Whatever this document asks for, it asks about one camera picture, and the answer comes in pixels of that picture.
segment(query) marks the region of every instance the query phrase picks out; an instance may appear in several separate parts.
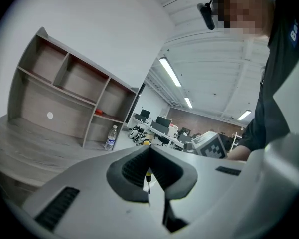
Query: water bottle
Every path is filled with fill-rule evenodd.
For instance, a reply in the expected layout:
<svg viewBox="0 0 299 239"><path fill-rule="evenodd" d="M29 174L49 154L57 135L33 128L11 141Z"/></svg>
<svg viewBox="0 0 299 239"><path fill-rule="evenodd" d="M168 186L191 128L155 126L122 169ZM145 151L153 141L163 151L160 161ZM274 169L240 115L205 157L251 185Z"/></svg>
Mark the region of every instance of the water bottle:
<svg viewBox="0 0 299 239"><path fill-rule="evenodd" d="M117 130L116 130L117 128L118 127L116 125L114 125L113 128L110 130L109 135L108 135L108 139L106 140L106 143L105 143L105 146L104 146L106 150L112 150L113 149L116 134L117 134Z"/></svg>

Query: fluorescent light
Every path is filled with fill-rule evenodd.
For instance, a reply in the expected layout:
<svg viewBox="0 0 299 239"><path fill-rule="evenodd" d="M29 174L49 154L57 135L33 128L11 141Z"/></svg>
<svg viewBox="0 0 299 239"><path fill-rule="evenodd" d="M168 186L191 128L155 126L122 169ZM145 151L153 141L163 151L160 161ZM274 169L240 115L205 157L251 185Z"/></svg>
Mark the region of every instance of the fluorescent light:
<svg viewBox="0 0 299 239"><path fill-rule="evenodd" d="M242 120L242 119L244 119L244 118L247 117L250 113L251 113L250 110L246 110L246 111L244 112L244 114L242 114L237 120Z"/></svg>
<svg viewBox="0 0 299 239"><path fill-rule="evenodd" d="M171 77L171 79L174 81L175 85L177 87L181 87L181 84L178 80L178 78L176 77L172 67L170 66L167 58L162 57L159 59L160 63L162 64L162 66L165 68L165 70L168 72L169 76Z"/></svg>
<svg viewBox="0 0 299 239"><path fill-rule="evenodd" d="M191 103L190 103L190 100L189 100L189 98L185 98L185 100L186 100L186 102L187 102L187 104L188 104L189 108L193 108L193 106L191 106Z"/></svg>

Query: brown wall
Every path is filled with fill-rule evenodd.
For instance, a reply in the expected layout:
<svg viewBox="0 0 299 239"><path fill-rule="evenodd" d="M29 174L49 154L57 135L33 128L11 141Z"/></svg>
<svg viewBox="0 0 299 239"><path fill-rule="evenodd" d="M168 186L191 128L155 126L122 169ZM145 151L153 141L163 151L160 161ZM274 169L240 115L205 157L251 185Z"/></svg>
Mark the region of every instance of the brown wall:
<svg viewBox="0 0 299 239"><path fill-rule="evenodd" d="M182 127L185 127L191 130L190 135L196 133L204 134L211 129L216 133L225 133L226 136L231 137L232 134L238 133L242 134L240 126L232 125L215 119L210 119L201 115L196 115L181 110L170 108L167 115L169 119L172 119L172 123L178 126L178 129L181 130Z"/></svg>

